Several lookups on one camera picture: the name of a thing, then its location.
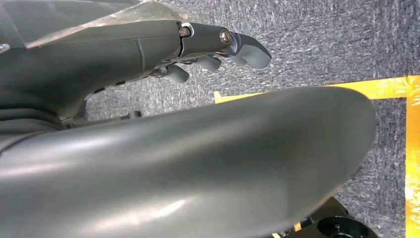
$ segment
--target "yellow floor tape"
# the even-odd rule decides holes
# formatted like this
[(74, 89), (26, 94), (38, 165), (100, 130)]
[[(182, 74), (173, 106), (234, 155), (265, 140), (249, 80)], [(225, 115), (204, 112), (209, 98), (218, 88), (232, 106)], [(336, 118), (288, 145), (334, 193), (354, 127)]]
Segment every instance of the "yellow floor tape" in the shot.
[[(420, 238), (420, 75), (327, 86), (353, 89), (370, 99), (407, 98), (406, 238)], [(215, 91), (214, 102), (224, 103), (257, 94), (261, 93), (221, 96)]]

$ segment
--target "black metal base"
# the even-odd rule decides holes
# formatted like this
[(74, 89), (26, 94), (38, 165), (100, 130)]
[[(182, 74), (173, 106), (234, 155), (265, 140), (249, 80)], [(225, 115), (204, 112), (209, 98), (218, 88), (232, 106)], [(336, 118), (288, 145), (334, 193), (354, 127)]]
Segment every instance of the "black metal base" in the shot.
[(330, 198), (293, 228), (273, 233), (274, 238), (379, 238), (369, 227), (354, 220), (335, 198)]

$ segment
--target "clear plastic sheet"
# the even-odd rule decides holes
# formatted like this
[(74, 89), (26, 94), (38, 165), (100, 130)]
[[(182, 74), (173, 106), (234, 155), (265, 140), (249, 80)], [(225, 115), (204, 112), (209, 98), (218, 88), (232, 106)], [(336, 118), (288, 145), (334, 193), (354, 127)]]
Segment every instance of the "clear plastic sheet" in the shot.
[(156, 20), (177, 20), (193, 22), (194, 19), (184, 10), (171, 4), (157, 2), (155, 0), (145, 0), (137, 5), (131, 6), (111, 15), (97, 20), (64, 29), (59, 32), (49, 34), (36, 41), (26, 44), (27, 48), (42, 46), (62, 37), (74, 34), (89, 27), (101, 27), (109, 25), (127, 24), (140, 21)]
[(155, 20), (194, 22), (181, 8), (155, 0), (135, 5), (123, 0), (0, 0), (0, 7), (27, 48), (91, 27)]

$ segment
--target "gray curved panel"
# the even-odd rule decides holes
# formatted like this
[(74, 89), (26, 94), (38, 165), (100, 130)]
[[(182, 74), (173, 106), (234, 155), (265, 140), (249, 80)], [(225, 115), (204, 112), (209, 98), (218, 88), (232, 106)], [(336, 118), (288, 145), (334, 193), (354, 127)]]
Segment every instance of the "gray curved panel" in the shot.
[(30, 137), (1, 154), (2, 238), (240, 238), (300, 220), (358, 168), (375, 111), (293, 88)]

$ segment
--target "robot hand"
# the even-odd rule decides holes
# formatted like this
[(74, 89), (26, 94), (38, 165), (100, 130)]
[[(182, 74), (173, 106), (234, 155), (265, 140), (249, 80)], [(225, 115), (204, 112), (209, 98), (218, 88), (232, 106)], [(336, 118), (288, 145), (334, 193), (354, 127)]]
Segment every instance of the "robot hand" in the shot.
[(2, 107), (43, 108), (64, 120), (87, 95), (109, 86), (148, 76), (185, 82), (189, 74), (179, 64), (217, 70), (222, 56), (264, 68), (271, 60), (252, 37), (194, 23), (185, 11), (156, 1), (103, 17), (119, 5), (34, 0), (24, 4), (37, 11), (21, 14), (21, 3), (0, 5), (0, 90), (13, 98), (0, 99)]

